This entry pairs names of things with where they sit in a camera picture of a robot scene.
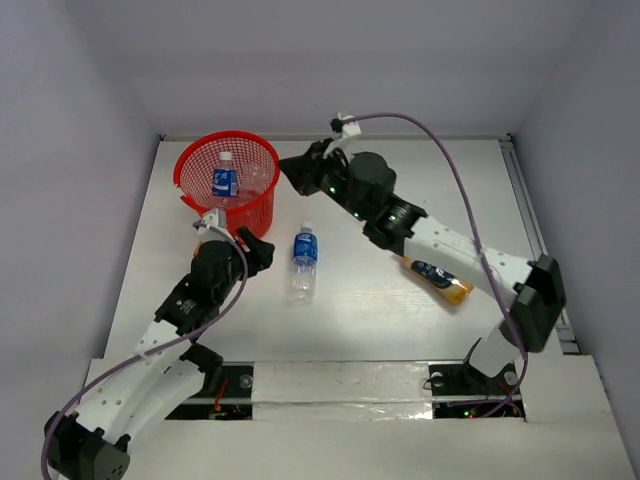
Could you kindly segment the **blue label water bottle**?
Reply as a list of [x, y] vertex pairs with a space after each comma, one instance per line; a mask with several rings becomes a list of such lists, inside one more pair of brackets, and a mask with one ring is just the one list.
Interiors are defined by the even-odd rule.
[[211, 187], [213, 198], [220, 208], [226, 208], [237, 200], [238, 189], [238, 171], [233, 155], [229, 151], [222, 151], [213, 170]]

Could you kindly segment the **clear plastic bottle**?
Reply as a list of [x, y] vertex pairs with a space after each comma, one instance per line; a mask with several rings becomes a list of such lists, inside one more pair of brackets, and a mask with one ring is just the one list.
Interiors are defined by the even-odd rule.
[[246, 163], [239, 178], [238, 200], [241, 204], [256, 200], [268, 184], [269, 174], [264, 166], [254, 162]]

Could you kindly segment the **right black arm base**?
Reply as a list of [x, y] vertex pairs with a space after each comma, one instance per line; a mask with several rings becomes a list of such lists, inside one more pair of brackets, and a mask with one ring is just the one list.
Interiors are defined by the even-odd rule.
[[513, 362], [496, 376], [487, 377], [469, 366], [465, 358], [458, 362], [430, 363], [422, 388], [431, 394], [434, 419], [523, 419], [518, 381]]

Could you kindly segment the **orange juice bottle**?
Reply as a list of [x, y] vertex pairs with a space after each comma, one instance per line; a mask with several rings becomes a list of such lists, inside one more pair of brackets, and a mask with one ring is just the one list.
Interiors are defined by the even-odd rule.
[[471, 283], [424, 261], [403, 257], [401, 265], [416, 278], [428, 284], [441, 298], [455, 307], [460, 306], [474, 290], [474, 286]]

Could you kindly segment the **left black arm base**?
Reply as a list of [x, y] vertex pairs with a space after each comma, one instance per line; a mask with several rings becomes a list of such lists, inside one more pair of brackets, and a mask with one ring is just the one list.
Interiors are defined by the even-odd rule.
[[202, 345], [193, 345], [181, 359], [198, 367], [204, 374], [204, 383], [196, 394], [169, 413], [167, 420], [253, 419], [253, 363], [227, 363], [221, 355]]

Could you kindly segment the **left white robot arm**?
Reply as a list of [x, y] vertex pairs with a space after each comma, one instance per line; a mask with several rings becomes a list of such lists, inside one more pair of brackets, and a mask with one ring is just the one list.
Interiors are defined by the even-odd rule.
[[267, 270], [275, 247], [248, 228], [230, 236], [196, 223], [200, 244], [129, 358], [88, 382], [44, 427], [43, 478], [120, 479], [131, 454], [184, 400], [216, 395], [223, 359], [199, 337], [238, 302], [249, 278]]

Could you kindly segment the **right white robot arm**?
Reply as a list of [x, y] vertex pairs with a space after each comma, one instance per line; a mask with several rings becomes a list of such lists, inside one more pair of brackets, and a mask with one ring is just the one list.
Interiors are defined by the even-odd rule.
[[460, 368], [462, 384], [482, 392], [503, 368], [525, 353], [544, 350], [566, 293], [558, 261], [535, 260], [480, 247], [421, 207], [395, 194], [397, 175], [377, 153], [346, 155], [317, 141], [279, 168], [302, 196], [323, 192], [357, 220], [377, 247], [437, 266], [494, 297], [504, 314], [474, 343]]

